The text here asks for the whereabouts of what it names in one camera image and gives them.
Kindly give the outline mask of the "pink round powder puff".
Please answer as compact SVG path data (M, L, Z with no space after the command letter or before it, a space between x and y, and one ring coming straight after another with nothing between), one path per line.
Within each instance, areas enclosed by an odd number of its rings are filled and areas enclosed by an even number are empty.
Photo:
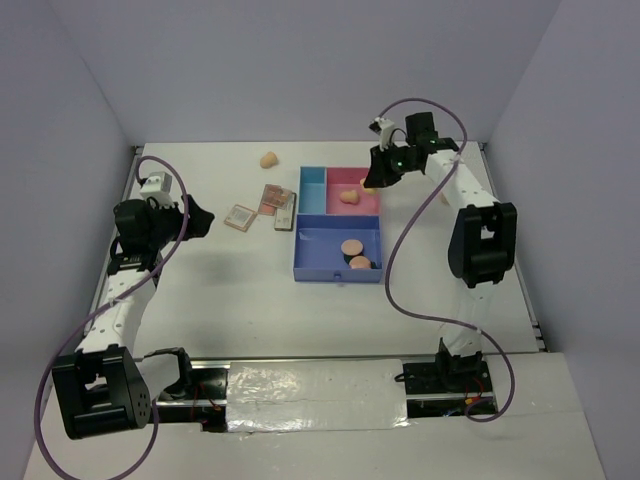
M363 250L363 243L357 239L347 239L341 244L341 252L346 256L360 256Z

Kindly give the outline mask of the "yellow teardrop makeup sponge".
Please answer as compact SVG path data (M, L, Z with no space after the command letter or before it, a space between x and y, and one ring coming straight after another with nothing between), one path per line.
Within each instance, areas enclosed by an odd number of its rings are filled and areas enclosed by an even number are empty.
M361 190L366 193L367 195L376 195L378 190L376 188L367 188L364 184L365 184L365 180L366 178L362 178L360 179L360 186L361 186Z

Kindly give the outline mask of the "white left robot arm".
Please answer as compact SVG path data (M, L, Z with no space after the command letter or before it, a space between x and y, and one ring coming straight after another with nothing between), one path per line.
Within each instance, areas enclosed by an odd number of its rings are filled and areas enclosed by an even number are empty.
M72 440L144 427L153 399L166 391L184 398L196 374L181 347L132 355L142 317L160 278L161 251L178 239L202 238L215 217L191 196L187 210L155 198L126 200L114 208L117 236L110 247L103 309L75 351L52 369L62 420Z

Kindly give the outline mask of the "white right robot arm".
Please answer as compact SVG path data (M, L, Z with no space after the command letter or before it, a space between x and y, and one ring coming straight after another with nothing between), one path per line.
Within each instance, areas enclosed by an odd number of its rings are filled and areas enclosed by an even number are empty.
M381 189L410 172L426 175L436 185L456 218L447 262L458 281L459 297L452 322L439 340L428 371L444 390L477 383L482 373L482 329L497 285L515 263L517 210L489 193L461 158L462 148L436 131L430 112L405 120L405 143L397 145L395 123L382 116L369 126L379 137L371 148L371 165L362 184Z

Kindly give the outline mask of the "orange square blush palette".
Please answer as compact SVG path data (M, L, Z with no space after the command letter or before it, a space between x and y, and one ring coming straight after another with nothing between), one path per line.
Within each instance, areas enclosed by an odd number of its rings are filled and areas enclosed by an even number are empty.
M224 224L242 231L247 232L257 216L257 212L245 206L234 205L224 219Z

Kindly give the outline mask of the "pink blush palette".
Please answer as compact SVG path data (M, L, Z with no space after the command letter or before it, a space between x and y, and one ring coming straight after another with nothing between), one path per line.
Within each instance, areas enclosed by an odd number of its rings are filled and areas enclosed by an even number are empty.
M259 215L266 216L274 216L276 214L277 208L273 205L267 204L264 201L261 201L257 210Z

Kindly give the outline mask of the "three-colour compartment organizer tray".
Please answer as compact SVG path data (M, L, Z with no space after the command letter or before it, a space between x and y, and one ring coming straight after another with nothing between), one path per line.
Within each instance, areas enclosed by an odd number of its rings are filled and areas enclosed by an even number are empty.
M380 197L361 190L366 167L302 166L299 170L293 277L297 282L378 284L383 276ZM357 190L357 205L343 204L339 194ZM379 269L351 269L341 244L360 240L361 255Z

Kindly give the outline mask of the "patterned eyeshadow palette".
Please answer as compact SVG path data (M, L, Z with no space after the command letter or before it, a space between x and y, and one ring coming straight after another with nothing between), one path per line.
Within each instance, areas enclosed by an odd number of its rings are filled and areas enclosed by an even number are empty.
M279 185L266 184L261 202L274 208L283 209L289 202L292 191Z

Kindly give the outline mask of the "silver tape covered panel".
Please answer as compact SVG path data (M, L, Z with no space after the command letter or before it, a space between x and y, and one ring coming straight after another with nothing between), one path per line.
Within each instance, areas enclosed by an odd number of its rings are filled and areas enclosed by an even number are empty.
M389 430L408 425L397 359L233 362L230 432Z

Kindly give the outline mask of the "aluminium table edge rail left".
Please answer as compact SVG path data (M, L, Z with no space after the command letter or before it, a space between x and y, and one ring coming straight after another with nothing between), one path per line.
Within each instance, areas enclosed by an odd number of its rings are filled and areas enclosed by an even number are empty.
M144 150L143 146L136 146L134 145L131 148L132 151L132 157L131 157L131 162L130 162L130 166L129 166L129 170L127 173L127 177L126 177L126 181L124 184L124 187L122 189L122 193L119 195L119 198L116 200L115 204L119 204L120 202L127 200L129 198L129 196L131 195L131 192L133 190L133 186L135 183L135 164L138 161L138 159L142 156L142 152ZM103 261L103 265L100 271L100 275L97 281L97 285L95 287L94 290L94 294L92 297L92 301L91 301L91 305L89 308L89 312L93 313L95 310L97 310L103 303L104 303L104 298L105 298L105 290L106 290L106 285L108 283L107 280L107 269L108 269L108 265L110 262L110 249L111 249L111 244L113 242L113 240L115 239L116 235L117 235L117 228L115 226L115 220L114 220L114 213L113 213L113 209L114 207L110 207L109 208L109 219L112 221L112 229L111 229L111 233L110 233L110 237L107 243L107 250L104 256L104 261ZM91 331L92 328L92 323L89 322L88 324L84 325L84 330L82 331L81 334L77 334L74 339L72 340L72 343L70 345L70 347L67 348L67 352L73 352L75 350L75 348L77 347L77 345L86 337L86 335Z

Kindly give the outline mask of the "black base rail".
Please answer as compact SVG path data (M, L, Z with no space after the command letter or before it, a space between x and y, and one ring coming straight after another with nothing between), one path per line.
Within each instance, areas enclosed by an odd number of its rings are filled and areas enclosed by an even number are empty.
M161 422L219 433L390 430L498 411L486 363L443 379L430 358L200 360L157 402Z

